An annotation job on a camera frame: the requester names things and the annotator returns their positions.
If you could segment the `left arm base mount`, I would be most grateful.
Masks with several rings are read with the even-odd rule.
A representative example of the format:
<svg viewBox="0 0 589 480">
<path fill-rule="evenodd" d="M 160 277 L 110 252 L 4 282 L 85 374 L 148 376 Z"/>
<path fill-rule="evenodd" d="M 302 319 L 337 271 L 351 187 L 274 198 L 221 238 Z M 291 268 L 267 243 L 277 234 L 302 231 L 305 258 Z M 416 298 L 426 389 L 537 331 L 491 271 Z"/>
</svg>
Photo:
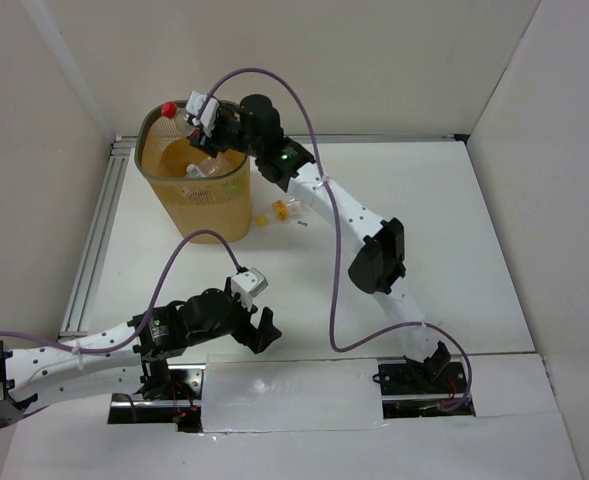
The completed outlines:
<svg viewBox="0 0 589 480">
<path fill-rule="evenodd" d="M 113 394 L 109 425 L 171 425 L 177 432 L 203 432 L 204 364 L 170 364 L 170 382 L 154 393 Z"/>
</svg>

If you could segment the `red cap cola bottle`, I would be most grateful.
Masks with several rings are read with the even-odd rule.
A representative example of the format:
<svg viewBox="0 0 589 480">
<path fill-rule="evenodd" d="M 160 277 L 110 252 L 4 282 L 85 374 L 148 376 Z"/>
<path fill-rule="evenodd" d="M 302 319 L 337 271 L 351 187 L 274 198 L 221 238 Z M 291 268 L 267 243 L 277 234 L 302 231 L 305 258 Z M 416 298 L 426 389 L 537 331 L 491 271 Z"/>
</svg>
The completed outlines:
<svg viewBox="0 0 589 480">
<path fill-rule="evenodd" d="M 182 138 L 190 142 L 198 139 L 199 131 L 192 124 L 192 116 L 184 107 L 175 102 L 165 102 L 161 107 L 161 116 L 169 120 Z"/>
</svg>

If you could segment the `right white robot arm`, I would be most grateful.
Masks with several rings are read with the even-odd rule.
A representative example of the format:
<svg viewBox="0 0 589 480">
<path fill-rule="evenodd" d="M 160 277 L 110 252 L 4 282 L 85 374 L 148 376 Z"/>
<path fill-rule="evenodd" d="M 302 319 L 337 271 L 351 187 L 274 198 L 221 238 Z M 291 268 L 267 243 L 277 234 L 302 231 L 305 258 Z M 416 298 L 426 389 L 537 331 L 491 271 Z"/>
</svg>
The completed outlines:
<svg viewBox="0 0 589 480">
<path fill-rule="evenodd" d="M 211 155 L 233 150 L 253 157 L 268 182 L 339 227 L 340 247 L 355 254 L 347 270 L 349 279 L 402 328 L 401 349 L 411 367 L 412 384 L 422 392 L 442 384 L 451 356 L 409 291 L 402 222 L 373 213 L 322 174 L 317 156 L 284 134 L 279 112 L 268 97 L 253 94 L 234 104 L 194 91 L 185 109 L 195 129 L 190 136 L 194 147 Z"/>
</svg>

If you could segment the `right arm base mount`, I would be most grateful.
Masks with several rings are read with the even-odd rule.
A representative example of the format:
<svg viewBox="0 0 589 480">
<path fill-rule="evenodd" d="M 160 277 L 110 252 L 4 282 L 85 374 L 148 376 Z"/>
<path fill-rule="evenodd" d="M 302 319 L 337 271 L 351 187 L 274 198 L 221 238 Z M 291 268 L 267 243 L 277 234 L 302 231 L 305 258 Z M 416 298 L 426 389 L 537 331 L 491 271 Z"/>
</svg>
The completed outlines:
<svg viewBox="0 0 589 480">
<path fill-rule="evenodd" d="M 443 342 L 425 364 L 379 362 L 372 375 L 382 397 L 385 419 L 473 416 L 465 364 L 452 359 Z"/>
</svg>

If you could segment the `clear bottle orange cap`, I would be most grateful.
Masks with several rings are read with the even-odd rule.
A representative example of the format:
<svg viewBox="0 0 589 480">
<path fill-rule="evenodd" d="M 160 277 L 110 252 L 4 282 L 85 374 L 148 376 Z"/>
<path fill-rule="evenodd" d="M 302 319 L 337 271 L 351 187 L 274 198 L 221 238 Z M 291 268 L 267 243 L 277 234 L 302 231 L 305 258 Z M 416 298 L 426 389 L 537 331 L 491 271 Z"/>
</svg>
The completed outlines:
<svg viewBox="0 0 589 480">
<path fill-rule="evenodd" d="M 289 198 L 270 203 L 254 216 L 254 221 L 258 227 L 266 227 L 273 224 L 299 220 L 306 216 L 307 213 L 308 207 L 302 201 L 296 198 Z"/>
</svg>

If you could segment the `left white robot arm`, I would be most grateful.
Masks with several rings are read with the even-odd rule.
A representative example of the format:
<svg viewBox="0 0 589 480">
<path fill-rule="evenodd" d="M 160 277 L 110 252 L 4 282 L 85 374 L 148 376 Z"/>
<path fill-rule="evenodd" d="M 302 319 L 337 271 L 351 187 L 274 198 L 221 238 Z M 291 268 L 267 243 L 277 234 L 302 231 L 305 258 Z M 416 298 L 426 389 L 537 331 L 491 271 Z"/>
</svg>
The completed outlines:
<svg viewBox="0 0 589 480">
<path fill-rule="evenodd" d="M 197 391 L 173 376 L 171 358 L 186 349 L 231 336 L 258 354 L 282 335 L 269 308 L 245 307 L 237 294 L 208 289 L 187 301 L 173 301 L 130 321 L 83 338 L 63 349 L 9 350 L 0 341 L 0 429 L 48 406 L 98 394 L 166 400 L 173 392 L 195 398 Z"/>
</svg>

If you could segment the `green plastic bottle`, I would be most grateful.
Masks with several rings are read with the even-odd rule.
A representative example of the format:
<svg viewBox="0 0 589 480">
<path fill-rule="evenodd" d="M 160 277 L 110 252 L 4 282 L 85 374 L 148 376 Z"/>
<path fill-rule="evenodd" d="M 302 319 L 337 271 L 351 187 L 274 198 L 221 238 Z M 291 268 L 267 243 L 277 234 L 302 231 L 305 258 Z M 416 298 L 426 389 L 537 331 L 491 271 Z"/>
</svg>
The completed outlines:
<svg viewBox="0 0 589 480">
<path fill-rule="evenodd" d="M 222 186 L 222 192 L 228 201 L 237 198 L 245 191 L 244 182 L 242 180 L 235 179 L 227 182 Z"/>
</svg>

